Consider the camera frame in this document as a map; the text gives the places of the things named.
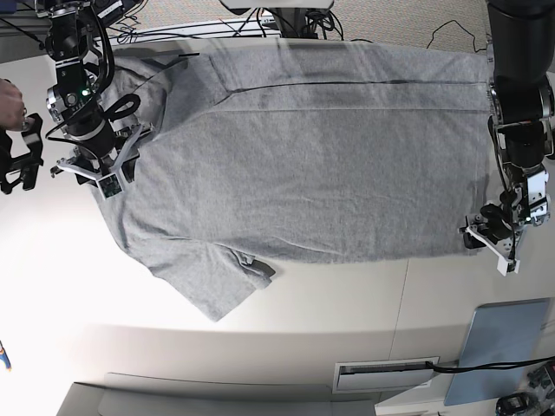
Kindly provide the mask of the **person hand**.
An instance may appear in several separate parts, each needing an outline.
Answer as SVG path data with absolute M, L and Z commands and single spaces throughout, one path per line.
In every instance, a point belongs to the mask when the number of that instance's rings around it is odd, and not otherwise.
M 0 85 L 0 124 L 7 131 L 21 131 L 25 121 L 23 94 L 11 82 L 2 79 Z

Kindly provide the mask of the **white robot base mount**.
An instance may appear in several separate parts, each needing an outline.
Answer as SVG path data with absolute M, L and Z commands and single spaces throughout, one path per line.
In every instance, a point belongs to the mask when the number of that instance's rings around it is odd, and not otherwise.
M 221 0 L 228 9 L 250 8 L 312 8 L 328 9 L 334 0 Z

